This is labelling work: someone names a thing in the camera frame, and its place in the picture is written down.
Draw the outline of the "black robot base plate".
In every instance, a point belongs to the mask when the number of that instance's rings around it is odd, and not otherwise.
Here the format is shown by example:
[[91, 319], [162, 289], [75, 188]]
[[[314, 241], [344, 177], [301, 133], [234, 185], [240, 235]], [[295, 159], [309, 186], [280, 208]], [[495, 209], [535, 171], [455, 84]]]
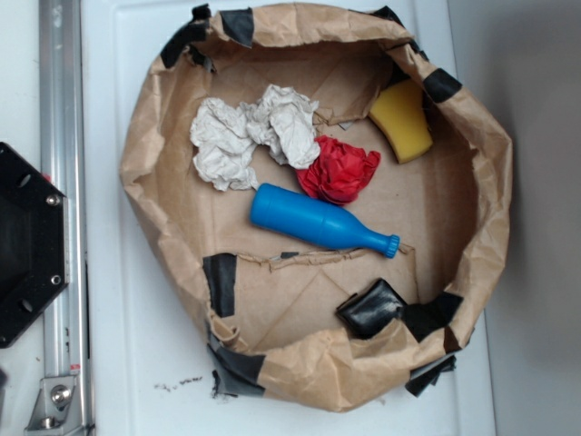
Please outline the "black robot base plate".
[[66, 197], [1, 144], [1, 347], [11, 347], [66, 286]]

